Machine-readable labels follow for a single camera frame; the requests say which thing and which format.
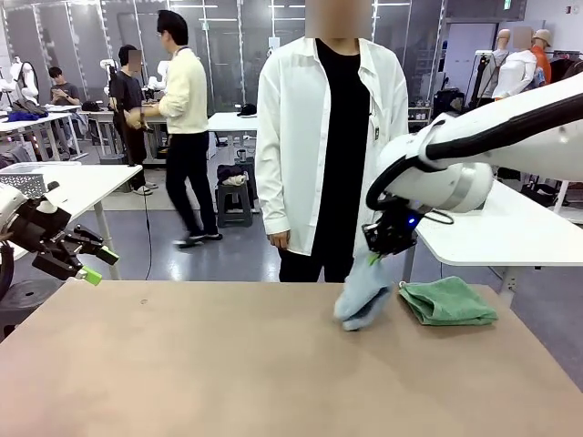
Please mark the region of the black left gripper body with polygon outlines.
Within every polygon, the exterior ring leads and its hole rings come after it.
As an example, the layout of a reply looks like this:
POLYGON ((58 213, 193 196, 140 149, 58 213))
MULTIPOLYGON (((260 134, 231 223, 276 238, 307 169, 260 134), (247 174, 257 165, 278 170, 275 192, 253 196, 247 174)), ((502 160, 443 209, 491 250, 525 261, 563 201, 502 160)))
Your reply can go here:
POLYGON ((53 214, 44 214, 36 210, 34 201, 26 201, 12 218, 12 242, 26 251, 38 252, 41 242, 61 233, 70 219, 71 214, 60 207, 53 214))

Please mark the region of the light blue towel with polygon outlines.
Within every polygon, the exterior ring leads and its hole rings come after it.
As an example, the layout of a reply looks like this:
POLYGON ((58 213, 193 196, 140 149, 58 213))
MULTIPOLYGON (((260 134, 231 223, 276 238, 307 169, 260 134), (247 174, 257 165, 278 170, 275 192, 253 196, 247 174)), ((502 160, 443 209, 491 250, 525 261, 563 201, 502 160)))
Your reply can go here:
POLYGON ((392 281, 382 259, 369 265, 370 251, 358 253, 335 301, 333 316, 345 331, 369 327, 382 312, 392 293, 392 281))

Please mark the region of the green towel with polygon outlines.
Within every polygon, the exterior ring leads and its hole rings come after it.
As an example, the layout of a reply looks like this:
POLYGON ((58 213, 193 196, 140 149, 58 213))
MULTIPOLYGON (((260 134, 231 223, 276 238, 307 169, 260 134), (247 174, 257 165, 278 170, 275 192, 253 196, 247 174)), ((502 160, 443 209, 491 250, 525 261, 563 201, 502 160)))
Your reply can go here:
POLYGON ((400 282, 399 294, 425 326, 486 326, 498 320, 496 310, 458 277, 431 283, 400 282))

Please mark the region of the person's right forearm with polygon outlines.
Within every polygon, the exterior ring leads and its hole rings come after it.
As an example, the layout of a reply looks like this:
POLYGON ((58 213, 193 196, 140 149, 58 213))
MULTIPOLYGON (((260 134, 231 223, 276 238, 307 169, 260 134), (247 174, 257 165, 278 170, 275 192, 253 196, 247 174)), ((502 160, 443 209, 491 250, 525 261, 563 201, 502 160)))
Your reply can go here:
POLYGON ((274 235, 288 231, 290 223, 284 204, 281 174, 259 171, 257 189, 266 233, 274 235))

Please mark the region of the white desk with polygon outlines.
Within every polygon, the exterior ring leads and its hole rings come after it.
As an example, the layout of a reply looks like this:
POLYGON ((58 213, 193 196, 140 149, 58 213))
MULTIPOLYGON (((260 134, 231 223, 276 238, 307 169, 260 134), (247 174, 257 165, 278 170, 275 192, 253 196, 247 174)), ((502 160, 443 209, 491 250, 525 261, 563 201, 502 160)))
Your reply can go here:
POLYGON ((235 149, 244 146, 246 133, 257 132, 258 118, 255 115, 240 117, 236 112, 217 112, 209 118, 210 132, 223 134, 227 138, 227 146, 235 149))
POLYGON ((65 107, 37 120, 9 121, 0 111, 0 147, 9 143, 27 147, 33 161, 75 161, 87 155, 81 151, 73 113, 65 107))

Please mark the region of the wooden shelf unit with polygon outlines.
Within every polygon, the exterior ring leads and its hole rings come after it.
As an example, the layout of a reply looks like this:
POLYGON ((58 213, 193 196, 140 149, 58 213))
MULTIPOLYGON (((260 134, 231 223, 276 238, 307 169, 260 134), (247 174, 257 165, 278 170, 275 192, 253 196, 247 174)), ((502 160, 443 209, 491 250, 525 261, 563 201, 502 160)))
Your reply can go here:
POLYGON ((419 132, 432 121, 430 106, 408 107, 408 129, 410 133, 419 132))

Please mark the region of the grey jacket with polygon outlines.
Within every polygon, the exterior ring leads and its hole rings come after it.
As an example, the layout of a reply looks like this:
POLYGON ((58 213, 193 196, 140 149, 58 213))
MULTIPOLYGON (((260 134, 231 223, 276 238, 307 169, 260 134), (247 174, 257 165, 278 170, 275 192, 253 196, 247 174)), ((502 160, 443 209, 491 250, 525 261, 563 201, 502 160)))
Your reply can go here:
POLYGON ((36 117, 48 116, 48 112, 44 107, 41 107, 38 104, 23 98, 16 100, 12 104, 11 109, 13 112, 34 115, 36 117))

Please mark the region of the man in grey t-shirt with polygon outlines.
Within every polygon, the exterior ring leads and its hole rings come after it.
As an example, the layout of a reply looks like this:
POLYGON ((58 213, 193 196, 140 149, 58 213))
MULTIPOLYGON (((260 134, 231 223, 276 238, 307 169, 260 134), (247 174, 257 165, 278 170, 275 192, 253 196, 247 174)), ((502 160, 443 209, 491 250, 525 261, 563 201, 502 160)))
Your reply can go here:
POLYGON ((81 100, 78 89, 66 81, 62 70, 57 66, 51 66, 48 74, 53 81, 50 88, 50 104, 55 106, 80 106, 81 100))

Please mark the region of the black luggage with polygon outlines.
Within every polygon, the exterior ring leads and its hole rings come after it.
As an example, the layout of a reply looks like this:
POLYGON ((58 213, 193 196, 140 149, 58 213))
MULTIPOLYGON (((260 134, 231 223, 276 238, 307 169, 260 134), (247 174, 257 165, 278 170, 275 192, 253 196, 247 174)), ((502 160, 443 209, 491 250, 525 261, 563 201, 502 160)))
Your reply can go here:
POLYGON ((435 93, 432 119, 444 113, 460 115, 464 112, 465 94, 458 88, 447 88, 435 93))

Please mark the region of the black stool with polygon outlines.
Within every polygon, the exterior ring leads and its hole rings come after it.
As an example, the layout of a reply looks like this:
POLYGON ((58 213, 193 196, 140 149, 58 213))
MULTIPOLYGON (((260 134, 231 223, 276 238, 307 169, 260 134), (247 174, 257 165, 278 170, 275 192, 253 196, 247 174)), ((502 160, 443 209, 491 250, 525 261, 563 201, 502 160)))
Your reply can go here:
POLYGON ((258 196, 255 178, 254 157, 246 157, 244 160, 240 160, 239 166, 247 173, 249 177, 250 193, 252 195, 252 201, 255 201, 258 198, 258 196))

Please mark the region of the man in black t-shirt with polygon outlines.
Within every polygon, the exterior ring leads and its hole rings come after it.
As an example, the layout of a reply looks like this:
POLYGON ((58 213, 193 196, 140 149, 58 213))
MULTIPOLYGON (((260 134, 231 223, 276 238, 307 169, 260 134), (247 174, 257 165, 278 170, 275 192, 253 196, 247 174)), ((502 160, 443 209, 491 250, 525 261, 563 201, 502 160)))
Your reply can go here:
POLYGON ((136 78, 141 69, 141 54, 133 45, 124 45, 118 51, 118 59, 121 68, 109 86, 113 121, 125 146, 128 163, 141 166, 147 156, 144 132, 128 122, 131 110, 139 108, 142 102, 141 85, 136 78))

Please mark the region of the black tripod with white box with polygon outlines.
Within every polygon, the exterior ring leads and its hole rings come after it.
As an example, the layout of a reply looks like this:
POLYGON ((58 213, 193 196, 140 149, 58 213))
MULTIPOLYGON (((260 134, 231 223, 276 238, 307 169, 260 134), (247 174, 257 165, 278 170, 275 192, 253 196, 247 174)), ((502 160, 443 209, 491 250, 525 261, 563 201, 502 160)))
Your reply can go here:
POLYGON ((472 92, 472 95, 471 95, 469 103, 468 103, 468 107, 470 109, 475 108, 477 105, 478 98, 480 95, 480 87, 482 84, 482 78, 484 76, 486 68, 488 67, 488 64, 490 63, 491 60, 494 59, 493 58, 493 51, 492 50, 476 50, 475 58, 478 61, 478 63, 477 63, 477 69, 476 69, 476 77, 475 77, 475 81, 474 81, 474 88, 473 88, 473 92, 472 92))

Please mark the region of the mannequin with white blouse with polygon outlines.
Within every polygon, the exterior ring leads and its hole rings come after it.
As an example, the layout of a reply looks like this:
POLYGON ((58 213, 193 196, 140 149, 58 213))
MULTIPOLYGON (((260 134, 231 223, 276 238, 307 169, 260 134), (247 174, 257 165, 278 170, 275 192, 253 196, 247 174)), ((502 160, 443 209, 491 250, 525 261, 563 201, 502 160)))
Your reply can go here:
POLYGON ((517 50, 510 53, 498 72, 498 82, 492 98, 500 100, 520 94, 532 82, 537 59, 531 52, 533 30, 521 26, 513 30, 513 45, 517 50))

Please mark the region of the mannequin with beige hat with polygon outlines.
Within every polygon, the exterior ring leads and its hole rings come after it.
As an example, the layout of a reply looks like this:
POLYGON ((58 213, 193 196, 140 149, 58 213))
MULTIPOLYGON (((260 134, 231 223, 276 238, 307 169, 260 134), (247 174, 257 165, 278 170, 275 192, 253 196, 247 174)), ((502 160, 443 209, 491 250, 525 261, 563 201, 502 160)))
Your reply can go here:
POLYGON ((551 83, 552 69, 547 58, 546 49, 551 47, 551 44, 552 34, 549 30, 539 29, 533 34, 531 52, 537 59, 537 67, 540 67, 544 73, 547 85, 551 83))

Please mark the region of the white ladder frame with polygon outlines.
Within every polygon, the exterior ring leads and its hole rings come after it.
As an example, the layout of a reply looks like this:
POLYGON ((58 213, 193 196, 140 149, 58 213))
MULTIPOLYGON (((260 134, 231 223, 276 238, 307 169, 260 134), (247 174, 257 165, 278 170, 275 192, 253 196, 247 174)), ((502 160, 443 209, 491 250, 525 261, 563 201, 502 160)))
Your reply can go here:
POLYGON ((578 226, 583 226, 583 209, 567 207, 564 205, 568 187, 569 181, 563 180, 561 182, 560 189, 557 194, 557 200, 554 206, 552 207, 552 210, 555 214, 559 215, 563 219, 566 219, 578 226))

